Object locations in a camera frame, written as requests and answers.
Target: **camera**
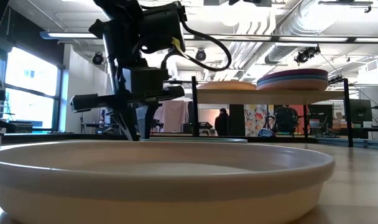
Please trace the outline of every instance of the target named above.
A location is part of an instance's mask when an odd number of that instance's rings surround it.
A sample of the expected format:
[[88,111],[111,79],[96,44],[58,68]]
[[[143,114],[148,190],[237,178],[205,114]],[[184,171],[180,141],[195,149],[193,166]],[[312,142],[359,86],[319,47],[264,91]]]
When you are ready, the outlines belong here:
[[206,55],[206,52],[204,51],[204,49],[198,49],[197,50],[197,53],[196,53],[196,60],[197,61],[202,62],[202,61],[206,60],[206,57],[207,57],[207,55]]
[[103,63],[103,53],[95,52],[95,56],[92,58],[92,63],[95,65],[101,65]]
[[305,50],[298,52],[298,55],[294,58],[294,61],[298,64],[306,63],[309,59],[320,53],[319,45],[317,47],[307,47]]

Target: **window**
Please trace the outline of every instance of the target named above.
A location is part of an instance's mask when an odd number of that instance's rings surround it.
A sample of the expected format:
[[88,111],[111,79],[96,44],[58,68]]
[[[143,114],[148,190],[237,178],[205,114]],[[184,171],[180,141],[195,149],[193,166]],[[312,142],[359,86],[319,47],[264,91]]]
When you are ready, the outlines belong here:
[[22,49],[8,53],[3,118],[30,121],[37,130],[57,130],[60,70]]
[[30,121],[33,128],[52,128],[53,99],[6,88],[3,118]]
[[13,48],[8,54],[5,82],[55,96],[58,68],[21,49]]

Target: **person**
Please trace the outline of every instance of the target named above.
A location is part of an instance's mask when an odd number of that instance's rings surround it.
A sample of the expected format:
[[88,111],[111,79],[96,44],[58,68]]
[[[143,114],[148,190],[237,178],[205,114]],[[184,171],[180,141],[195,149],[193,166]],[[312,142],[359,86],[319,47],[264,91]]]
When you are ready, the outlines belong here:
[[229,115],[225,108],[219,110],[219,116],[215,118],[215,130],[218,136],[228,136]]
[[298,113],[289,105],[283,105],[275,110],[275,126],[272,130],[274,133],[294,134],[298,124]]

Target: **blue plate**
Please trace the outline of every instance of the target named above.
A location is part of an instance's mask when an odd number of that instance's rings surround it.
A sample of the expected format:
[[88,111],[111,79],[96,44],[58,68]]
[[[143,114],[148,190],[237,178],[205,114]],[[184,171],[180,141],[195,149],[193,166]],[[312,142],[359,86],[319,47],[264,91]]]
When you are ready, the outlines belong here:
[[277,78],[270,78],[266,79],[263,81],[258,81],[257,85],[263,85],[266,83],[271,83],[271,82],[277,82],[277,81],[284,81],[284,80],[301,80],[301,79],[317,79],[317,80],[323,80],[328,82],[327,77],[322,77],[318,75],[292,75],[292,76],[286,76],[286,77],[277,77]]

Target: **colorful poster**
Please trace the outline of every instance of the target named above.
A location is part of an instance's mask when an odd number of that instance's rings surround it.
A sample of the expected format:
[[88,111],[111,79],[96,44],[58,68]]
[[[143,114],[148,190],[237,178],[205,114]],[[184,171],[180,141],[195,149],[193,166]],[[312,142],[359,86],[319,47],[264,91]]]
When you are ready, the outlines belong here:
[[267,105],[244,105],[247,137],[257,137],[259,130],[268,128],[267,120],[270,120],[268,113],[273,114],[273,105],[269,105],[269,108],[267,108]]

